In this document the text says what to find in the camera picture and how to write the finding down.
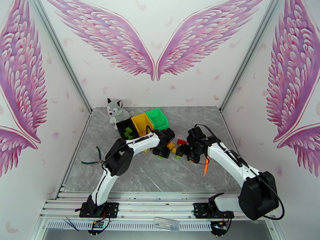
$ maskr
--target vent grille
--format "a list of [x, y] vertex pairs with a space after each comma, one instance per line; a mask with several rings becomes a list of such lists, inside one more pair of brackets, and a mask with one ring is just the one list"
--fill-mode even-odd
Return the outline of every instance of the vent grille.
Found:
[[[75, 225], [78, 230], [91, 230], [92, 222], [87, 220], [72, 220], [71, 222]], [[64, 220], [49, 220], [47, 228], [57, 228], [57, 229], [73, 229]], [[151, 221], [141, 221], [141, 222], [110, 222], [108, 230], [112, 231], [161, 231], [161, 229], [155, 228], [153, 222]], [[181, 232], [203, 232], [210, 231], [210, 223], [208, 222], [184, 222], [180, 223]]]

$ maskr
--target feather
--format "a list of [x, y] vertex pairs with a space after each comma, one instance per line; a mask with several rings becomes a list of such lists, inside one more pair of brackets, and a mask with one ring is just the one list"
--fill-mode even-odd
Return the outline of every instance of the feather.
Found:
[[292, 131], [277, 148], [289, 146], [298, 156], [298, 164], [304, 165], [316, 177], [320, 174], [320, 123], [311, 124]]
[[277, 142], [297, 126], [319, 81], [320, 40], [301, 0], [285, 0], [272, 48], [266, 108]]
[[37, 149], [37, 146], [26, 135], [21, 132], [0, 126], [0, 177], [2, 172], [7, 173], [14, 165], [18, 165], [18, 156], [21, 150], [31, 147]]
[[262, 0], [229, 0], [188, 16], [176, 29], [157, 61], [157, 80], [178, 75], [217, 50], [252, 19]]
[[133, 74], [147, 73], [154, 80], [154, 61], [134, 27], [124, 17], [79, 0], [47, 0], [62, 22], [91, 45], [94, 51]]
[[46, 120], [41, 47], [27, 0], [15, 0], [0, 36], [0, 86], [18, 127], [34, 141]]

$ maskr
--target mounting plate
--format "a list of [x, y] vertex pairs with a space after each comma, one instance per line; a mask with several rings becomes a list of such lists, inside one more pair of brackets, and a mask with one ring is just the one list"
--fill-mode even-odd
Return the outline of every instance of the mounting plate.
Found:
[[[117, 218], [118, 215], [118, 208], [119, 203], [105, 203], [106, 205], [103, 207], [103, 212], [107, 215], [109, 214], [110, 218]], [[97, 218], [99, 216], [96, 216], [92, 214], [92, 212], [89, 210], [89, 206], [87, 202], [82, 203], [82, 210], [80, 211], [79, 217], [81, 218]]]
[[193, 209], [194, 209], [193, 214], [197, 219], [204, 219], [204, 218], [231, 219], [231, 218], [234, 218], [234, 214], [232, 211], [210, 212], [208, 203], [194, 203]]

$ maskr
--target red block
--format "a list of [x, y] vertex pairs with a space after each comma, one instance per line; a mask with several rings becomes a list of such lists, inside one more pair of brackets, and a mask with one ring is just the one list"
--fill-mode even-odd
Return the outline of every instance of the red block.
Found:
[[183, 144], [187, 144], [187, 143], [188, 142], [181, 140], [181, 139], [178, 139], [178, 141], [177, 141], [177, 144], [179, 144], [179, 145], [183, 145]]

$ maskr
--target yellow bin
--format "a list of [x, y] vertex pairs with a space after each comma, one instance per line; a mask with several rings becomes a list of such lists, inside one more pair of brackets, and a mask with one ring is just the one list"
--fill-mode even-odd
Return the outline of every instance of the yellow bin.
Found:
[[145, 113], [134, 116], [131, 118], [131, 120], [133, 121], [133, 124], [135, 125], [140, 137], [145, 136], [147, 134], [147, 125], [149, 125], [152, 130], [154, 129], [152, 122]]

